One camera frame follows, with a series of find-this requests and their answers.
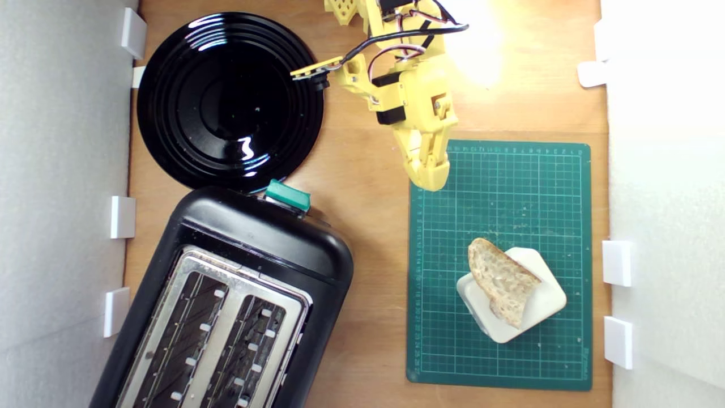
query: black toaster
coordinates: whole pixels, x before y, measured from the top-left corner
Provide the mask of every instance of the black toaster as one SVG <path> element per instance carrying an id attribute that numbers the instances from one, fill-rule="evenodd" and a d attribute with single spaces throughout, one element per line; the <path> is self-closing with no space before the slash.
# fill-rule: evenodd
<path id="1" fill-rule="evenodd" d="M 352 254 L 276 181 L 174 210 L 91 400 L 109 407 L 303 407 Z"/>

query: electrical wire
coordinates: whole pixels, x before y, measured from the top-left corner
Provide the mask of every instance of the electrical wire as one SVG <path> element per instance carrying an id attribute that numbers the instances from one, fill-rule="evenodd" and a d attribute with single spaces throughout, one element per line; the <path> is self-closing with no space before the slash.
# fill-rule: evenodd
<path id="1" fill-rule="evenodd" d="M 368 79 L 370 81 L 373 80 L 373 65 L 375 64 L 375 60 L 377 60 L 381 55 L 383 55 L 387 52 L 390 52 L 390 51 L 395 51 L 395 50 L 415 51 L 415 54 L 408 55 L 406 58 L 404 58 L 404 60 L 406 60 L 408 58 L 419 57 L 420 55 L 422 55 L 422 53 L 426 52 L 425 48 L 423 48 L 422 46 L 419 46 L 419 45 L 414 45 L 414 44 L 397 44 L 397 45 L 389 46 L 387 48 L 383 48 L 382 50 L 380 50 L 380 52 L 378 52 L 378 54 L 375 54 L 375 57 L 373 57 L 373 59 L 370 60 L 370 64 L 368 65 Z"/>
<path id="2" fill-rule="evenodd" d="M 441 24 L 453 23 L 453 21 L 451 21 L 451 20 L 447 20 L 445 18 L 436 17 L 434 15 L 430 15 L 428 13 L 424 13 L 424 12 L 422 12 L 420 10 L 410 10 L 409 16 L 414 17 L 416 15 L 419 15 L 422 18 L 424 18 L 424 19 L 426 19 L 428 21 L 431 21 L 433 23 L 441 23 Z"/>
<path id="3" fill-rule="evenodd" d="M 397 23 L 398 23 L 398 33 L 400 33 L 401 31 L 403 31 L 403 19 L 404 18 L 405 18 L 404 15 L 397 15 L 397 16 L 395 16 L 395 20 L 397 20 Z M 403 41 L 402 38 L 400 39 L 400 43 L 401 44 L 405 44 L 405 42 Z M 407 55 L 407 50 L 406 49 L 403 50 L 403 55 Z"/>
<path id="4" fill-rule="evenodd" d="M 441 16 L 443 16 L 443 18 L 448 19 L 451 23 L 458 25 L 458 22 L 455 20 L 455 18 L 453 18 L 453 16 L 448 12 L 448 10 L 446 10 L 446 8 L 443 7 L 443 4 L 441 4 L 440 1 L 433 0 L 433 3 L 435 3 L 438 6 L 438 8 L 441 10 Z"/>
<path id="5" fill-rule="evenodd" d="M 398 33 L 388 33 L 388 34 L 383 34 L 381 36 L 370 37 L 367 40 L 360 43 L 355 48 L 353 48 L 350 52 L 348 52 L 345 55 L 345 57 L 342 59 L 342 61 L 340 61 L 340 65 L 344 64 L 345 62 L 350 61 L 353 57 L 355 57 L 355 55 L 358 55 L 359 53 L 361 53 L 365 48 L 369 47 L 370 45 L 372 45 L 374 43 L 379 43 L 381 41 L 395 40 L 395 39 L 404 38 L 404 37 L 438 36 L 438 35 L 443 35 L 443 34 L 459 33 L 461 31 L 465 31 L 467 29 L 468 29 L 468 24 L 457 24 L 457 25 L 454 25 L 453 27 L 406 30 L 406 31 L 400 31 Z"/>

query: white wall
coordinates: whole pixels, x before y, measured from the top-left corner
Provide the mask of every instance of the white wall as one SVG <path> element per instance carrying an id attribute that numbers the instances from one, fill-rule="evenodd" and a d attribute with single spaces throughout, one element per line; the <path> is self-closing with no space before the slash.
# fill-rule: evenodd
<path id="1" fill-rule="evenodd" d="M 725 407 L 725 5 L 602 0 L 610 231 L 634 243 L 613 315 L 634 326 L 613 405 Z"/>
<path id="2" fill-rule="evenodd" d="M 0 0 L 0 407 L 87 405 L 113 340 L 137 0 Z"/>

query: wooden surface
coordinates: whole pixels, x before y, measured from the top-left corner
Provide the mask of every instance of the wooden surface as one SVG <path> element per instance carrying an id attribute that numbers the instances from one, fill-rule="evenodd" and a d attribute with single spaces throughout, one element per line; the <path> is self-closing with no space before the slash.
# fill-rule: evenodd
<path id="1" fill-rule="evenodd" d="M 405 379 L 408 180 L 392 134 L 376 123 L 364 101 L 333 82 L 326 91 L 318 143 L 289 183 L 312 193 L 313 205 L 350 238 L 355 278 L 307 406 L 609 408 L 612 371 L 603 356 L 602 316 L 610 311 L 610 294 L 600 279 L 599 244 L 608 236 L 606 99 L 603 89 L 584 90 L 576 78 L 576 64 L 594 57 L 598 1 L 444 4 L 472 25 L 447 39 L 460 119 L 454 138 L 584 142 L 592 147 L 594 387 L 585 393 L 533 391 Z M 318 60 L 343 54 L 363 40 L 359 17 L 340 27 L 323 11 L 321 0 L 141 0 L 140 14 L 149 24 L 146 57 L 184 23 L 222 11 L 279 21 L 300 35 Z M 129 193 L 138 200 L 138 218 L 136 238 L 128 242 L 125 283 L 135 291 L 171 210 L 188 189 L 152 160 L 135 117 L 132 125 Z"/>

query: white bracket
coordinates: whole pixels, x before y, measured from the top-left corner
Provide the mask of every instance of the white bracket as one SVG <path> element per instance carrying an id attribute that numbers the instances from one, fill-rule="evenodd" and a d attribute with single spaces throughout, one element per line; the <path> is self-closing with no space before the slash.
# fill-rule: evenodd
<path id="1" fill-rule="evenodd" d="M 133 79 L 131 80 L 131 88 L 138 89 L 141 86 L 141 77 L 144 76 L 146 66 L 133 68 Z"/>
<path id="2" fill-rule="evenodd" d="M 631 247 L 627 241 L 602 241 L 602 275 L 610 285 L 632 286 Z"/>
<path id="3" fill-rule="evenodd" d="M 121 46 L 137 60 L 144 58 L 146 50 L 146 22 L 130 7 L 123 12 Z"/>
<path id="4" fill-rule="evenodd" d="M 579 84 L 584 88 L 604 85 L 607 83 L 607 60 L 612 55 L 614 36 L 609 29 L 609 24 L 604 19 L 594 24 L 594 53 L 596 61 L 580 62 L 576 67 L 579 75 Z"/>
<path id="5" fill-rule="evenodd" d="M 131 291 L 127 287 L 106 292 L 106 311 L 103 323 L 103 337 L 109 338 L 121 330 L 128 315 Z"/>
<path id="6" fill-rule="evenodd" d="M 632 323 L 604 317 L 604 358 L 626 370 L 632 369 Z"/>
<path id="7" fill-rule="evenodd" d="M 111 197 L 111 239 L 136 236 L 136 199 Z"/>

